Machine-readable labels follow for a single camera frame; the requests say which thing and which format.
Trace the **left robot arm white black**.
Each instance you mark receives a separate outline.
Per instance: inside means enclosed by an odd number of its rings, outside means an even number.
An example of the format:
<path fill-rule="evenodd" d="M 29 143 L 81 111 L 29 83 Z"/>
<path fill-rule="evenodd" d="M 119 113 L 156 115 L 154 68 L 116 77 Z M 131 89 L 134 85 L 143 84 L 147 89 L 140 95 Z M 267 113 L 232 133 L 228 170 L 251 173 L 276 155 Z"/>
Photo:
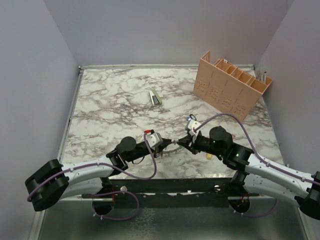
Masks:
<path fill-rule="evenodd" d="M 151 156 L 155 158 L 172 140 L 157 132 L 147 134 L 138 143 L 131 136 L 124 137 L 115 149 L 102 157 L 82 164 L 62 164 L 52 159 L 27 178 L 27 201 L 36 212 L 46 210 L 59 200 L 82 194 L 97 194 L 103 198 L 111 190 L 108 177 L 126 173 L 128 163 Z"/>

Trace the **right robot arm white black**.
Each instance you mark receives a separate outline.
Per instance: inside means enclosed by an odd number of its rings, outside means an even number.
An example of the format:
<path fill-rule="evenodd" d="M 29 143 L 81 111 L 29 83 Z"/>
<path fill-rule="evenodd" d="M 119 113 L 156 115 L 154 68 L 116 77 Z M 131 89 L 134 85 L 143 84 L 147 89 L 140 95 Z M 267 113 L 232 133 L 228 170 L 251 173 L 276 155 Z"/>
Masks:
<path fill-rule="evenodd" d="M 194 155 L 199 152 L 212 154 L 235 170 L 229 184 L 234 195 L 248 192 L 287 200 L 308 217 L 319 220 L 319 172 L 298 171 L 262 157 L 252 149 L 234 143 L 232 135 L 221 126 L 213 127 L 208 137 L 201 132 L 189 132 L 177 144 Z"/>

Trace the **yellow pink marker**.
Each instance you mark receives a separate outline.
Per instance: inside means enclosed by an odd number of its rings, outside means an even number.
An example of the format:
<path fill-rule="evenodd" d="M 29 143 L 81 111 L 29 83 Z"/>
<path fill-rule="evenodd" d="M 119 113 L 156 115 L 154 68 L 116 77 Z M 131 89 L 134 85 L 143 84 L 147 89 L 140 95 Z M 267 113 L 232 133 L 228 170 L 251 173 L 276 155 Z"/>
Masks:
<path fill-rule="evenodd" d="M 211 160 L 211 159 L 213 158 L 213 156 L 212 156 L 212 154 L 207 153 L 207 154 L 206 154 L 206 158 L 207 158 L 208 160 Z"/>

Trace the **beige stapler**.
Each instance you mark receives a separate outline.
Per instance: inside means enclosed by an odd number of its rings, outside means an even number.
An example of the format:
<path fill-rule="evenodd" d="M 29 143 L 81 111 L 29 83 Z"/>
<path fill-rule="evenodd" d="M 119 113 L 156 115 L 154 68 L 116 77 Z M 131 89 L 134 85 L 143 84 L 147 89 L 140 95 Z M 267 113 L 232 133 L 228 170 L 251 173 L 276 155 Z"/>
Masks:
<path fill-rule="evenodd" d="M 152 106 L 162 105 L 162 99 L 154 89 L 149 91 L 149 96 Z"/>

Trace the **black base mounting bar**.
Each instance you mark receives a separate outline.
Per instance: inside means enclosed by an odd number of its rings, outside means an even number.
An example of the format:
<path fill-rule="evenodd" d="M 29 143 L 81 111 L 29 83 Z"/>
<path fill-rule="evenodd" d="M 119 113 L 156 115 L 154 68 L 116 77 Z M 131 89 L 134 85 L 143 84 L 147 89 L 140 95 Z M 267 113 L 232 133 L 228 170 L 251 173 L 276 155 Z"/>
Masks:
<path fill-rule="evenodd" d="M 247 193 L 242 186 L 231 183 L 231 178 L 172 178 L 172 179 L 102 179 L 98 194 L 120 191 L 124 187 L 133 193 L 142 208 L 227 208 L 228 198 L 257 196 Z"/>

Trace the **peach compartment organizer box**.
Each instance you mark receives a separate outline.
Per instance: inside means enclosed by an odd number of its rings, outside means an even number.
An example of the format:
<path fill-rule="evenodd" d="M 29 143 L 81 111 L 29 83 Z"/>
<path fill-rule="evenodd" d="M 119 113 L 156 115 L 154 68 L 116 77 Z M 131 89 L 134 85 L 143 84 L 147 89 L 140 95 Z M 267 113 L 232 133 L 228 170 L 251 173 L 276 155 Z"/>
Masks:
<path fill-rule="evenodd" d="M 193 93 L 220 112 L 244 121 L 273 79 L 265 72 L 260 80 L 223 58 L 215 63 L 210 60 L 210 51 L 200 58 Z"/>

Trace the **pens behind organizer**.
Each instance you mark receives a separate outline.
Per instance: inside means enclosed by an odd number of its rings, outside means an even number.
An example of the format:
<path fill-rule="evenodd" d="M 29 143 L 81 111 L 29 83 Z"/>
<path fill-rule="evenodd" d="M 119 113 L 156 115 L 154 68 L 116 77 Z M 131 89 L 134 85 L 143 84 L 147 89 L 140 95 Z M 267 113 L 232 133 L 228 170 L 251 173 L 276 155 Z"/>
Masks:
<path fill-rule="evenodd" d="M 267 84 L 267 72 L 259 69 L 254 70 L 255 77 L 263 84 Z"/>

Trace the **aluminium table frame rail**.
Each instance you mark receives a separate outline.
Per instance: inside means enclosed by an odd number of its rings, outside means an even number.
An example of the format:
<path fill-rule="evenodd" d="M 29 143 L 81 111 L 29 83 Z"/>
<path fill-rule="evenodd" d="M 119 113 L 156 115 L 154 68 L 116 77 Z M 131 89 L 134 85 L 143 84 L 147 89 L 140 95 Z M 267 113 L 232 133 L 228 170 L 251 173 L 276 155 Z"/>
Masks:
<path fill-rule="evenodd" d="M 66 120 L 66 124 L 63 130 L 63 134 L 62 134 L 62 139 L 58 148 L 58 152 L 57 152 L 57 160 L 61 163 L 63 161 L 63 156 L 64 156 L 64 152 L 65 152 L 65 148 L 66 148 L 66 143 L 68 140 L 68 136 L 69 136 L 69 131 L 70 131 L 70 127 L 72 124 L 72 118 L 73 118 L 73 114 L 74 114 L 74 110 L 76 107 L 76 102 L 77 102 L 77 98 L 78 98 L 78 94 L 79 94 L 79 90 L 80 90 L 80 86 L 81 86 L 81 82 L 82 82 L 82 78 L 83 78 L 83 67 L 79 66 L 78 67 L 79 71 L 78 71 L 78 76 L 77 76 L 77 81 L 76 81 L 76 85 L 75 85 L 75 89 L 72 95 L 72 99 L 71 99 L 71 105 L 68 111 L 68 115 L 67 115 L 67 120 Z"/>

